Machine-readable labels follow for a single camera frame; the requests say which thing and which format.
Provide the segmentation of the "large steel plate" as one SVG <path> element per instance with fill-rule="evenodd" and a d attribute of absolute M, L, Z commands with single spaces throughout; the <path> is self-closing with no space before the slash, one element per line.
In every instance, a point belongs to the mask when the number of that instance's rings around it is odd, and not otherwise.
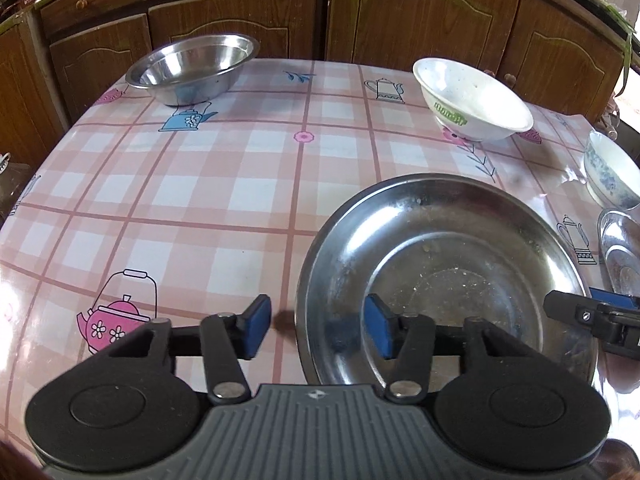
<path fill-rule="evenodd" d="M 390 378 L 363 324 L 369 295 L 440 325 L 486 318 L 583 380 L 598 347 L 552 320 L 544 297 L 587 289 L 565 244 L 533 209 L 492 185 L 451 174 L 380 182 L 332 214 L 300 271 L 295 325 L 307 382 Z"/>

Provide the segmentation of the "blue patterned white bowl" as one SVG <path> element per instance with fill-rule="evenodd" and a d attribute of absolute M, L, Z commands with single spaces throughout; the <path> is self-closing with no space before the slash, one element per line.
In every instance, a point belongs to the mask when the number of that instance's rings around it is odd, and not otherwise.
<path fill-rule="evenodd" d="M 601 207 L 631 210 L 639 206 L 639 167 L 608 136 L 590 131 L 584 166 L 587 190 Z"/>

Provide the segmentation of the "white bowl green logo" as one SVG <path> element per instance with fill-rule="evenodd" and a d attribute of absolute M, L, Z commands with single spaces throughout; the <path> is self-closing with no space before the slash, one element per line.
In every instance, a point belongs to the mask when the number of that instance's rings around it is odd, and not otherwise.
<path fill-rule="evenodd" d="M 491 142 L 533 128 L 532 112 L 521 98 L 475 67 L 420 58 L 412 72 L 437 121 L 462 138 Z"/>

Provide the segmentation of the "deep steel bowl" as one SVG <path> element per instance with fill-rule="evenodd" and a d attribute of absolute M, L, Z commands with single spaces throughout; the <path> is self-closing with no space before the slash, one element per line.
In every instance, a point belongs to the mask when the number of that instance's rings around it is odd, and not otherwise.
<path fill-rule="evenodd" d="M 125 80 L 167 106 L 203 103 L 230 90 L 259 50 L 255 38 L 241 34 L 183 39 L 137 60 Z"/>

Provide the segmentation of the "pink plaid tablecloth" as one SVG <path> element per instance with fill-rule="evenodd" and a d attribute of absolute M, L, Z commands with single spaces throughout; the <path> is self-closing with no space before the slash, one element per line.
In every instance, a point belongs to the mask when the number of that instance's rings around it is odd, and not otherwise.
<path fill-rule="evenodd" d="M 301 382 L 293 311 L 314 234 L 359 191 L 401 174 L 502 188 L 582 252 L 580 274 L 601 287 L 600 208 L 582 164 L 589 122 L 533 115 L 532 133 L 468 148 L 439 130 L 416 78 L 399 70 L 256 60 L 230 91 L 186 108 L 116 82 L 2 226 L 2 438 L 30 451 L 30 398 L 115 338 L 101 320 L 78 320 L 122 298 L 192 325 L 266 294 L 271 330 L 244 373 L 252 386 Z"/>

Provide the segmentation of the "brown wooden cabinet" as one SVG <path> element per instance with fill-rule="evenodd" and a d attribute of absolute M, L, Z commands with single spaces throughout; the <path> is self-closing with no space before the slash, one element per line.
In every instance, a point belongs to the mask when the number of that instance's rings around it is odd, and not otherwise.
<path fill-rule="evenodd" d="M 2 151 L 39 166 L 142 55 L 218 32 L 255 37 L 266 58 L 454 58 L 592 122 L 623 69 L 622 38 L 578 0 L 32 0 L 1 18 Z"/>

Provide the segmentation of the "green onion stalk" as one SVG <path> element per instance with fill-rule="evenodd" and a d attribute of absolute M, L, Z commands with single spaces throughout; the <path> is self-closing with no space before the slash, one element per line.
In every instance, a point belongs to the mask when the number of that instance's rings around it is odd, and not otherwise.
<path fill-rule="evenodd" d="M 629 74 L 639 69 L 639 55 L 634 48 L 634 44 L 638 42 L 636 29 L 634 25 L 627 20 L 626 12 L 620 10 L 614 3 L 610 3 L 608 0 L 592 1 L 600 12 L 605 15 L 606 19 L 610 22 L 611 28 L 614 32 L 618 32 L 618 36 L 620 36 L 623 41 L 623 79 L 620 90 L 615 93 L 615 96 L 621 96 L 626 90 Z"/>

